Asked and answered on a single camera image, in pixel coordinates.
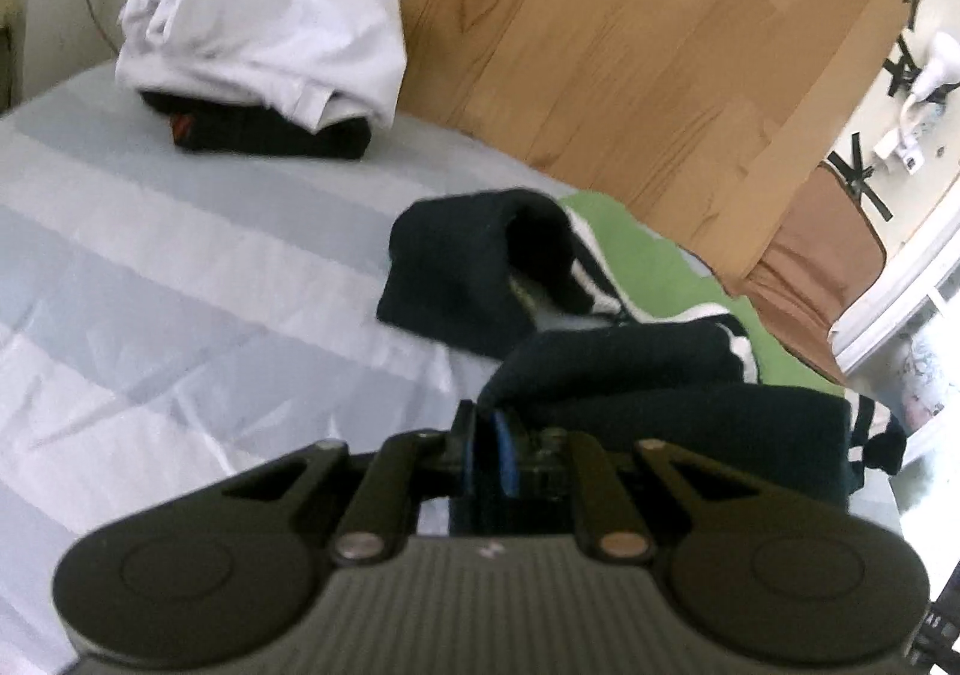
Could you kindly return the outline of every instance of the ribbed gray panel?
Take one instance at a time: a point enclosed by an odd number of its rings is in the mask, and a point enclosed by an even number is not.
[[[584,558],[569,536],[414,538],[336,573],[281,640],[208,675],[796,675],[688,628],[641,568]],[[819,675],[901,675],[899,659]],[[83,664],[77,675],[133,670]]]

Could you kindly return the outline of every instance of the wooden board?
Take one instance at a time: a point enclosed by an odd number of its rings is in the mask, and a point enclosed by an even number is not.
[[[401,0],[400,108],[609,193],[746,274],[870,86],[901,0]]]

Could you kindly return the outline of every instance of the mattress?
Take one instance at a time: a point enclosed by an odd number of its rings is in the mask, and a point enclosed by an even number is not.
[[[49,586],[78,536],[315,440],[448,426],[494,362],[376,321],[390,228],[515,186],[568,192],[406,118],[357,163],[181,154],[112,65],[0,122],[0,672],[69,661]]]

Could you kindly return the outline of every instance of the white folded shirt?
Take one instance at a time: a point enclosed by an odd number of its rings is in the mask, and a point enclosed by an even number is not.
[[[311,131],[388,127],[406,67],[400,0],[127,0],[117,79],[262,104]]]

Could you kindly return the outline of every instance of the black garment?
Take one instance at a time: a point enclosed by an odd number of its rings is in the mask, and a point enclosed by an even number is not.
[[[370,124],[362,117],[335,122],[316,133],[265,106],[232,106],[144,91],[154,111],[170,115],[174,143],[192,152],[227,151],[251,155],[302,155],[359,159],[370,145]]]
[[[376,317],[493,358],[536,331],[512,269],[568,312],[592,307],[570,275],[573,232],[565,211],[530,190],[416,202],[390,232],[390,260]]]
[[[477,404],[529,429],[559,426],[628,452],[654,438],[819,501],[846,506],[850,407],[804,388],[744,384],[723,329],[632,325],[525,341]]]

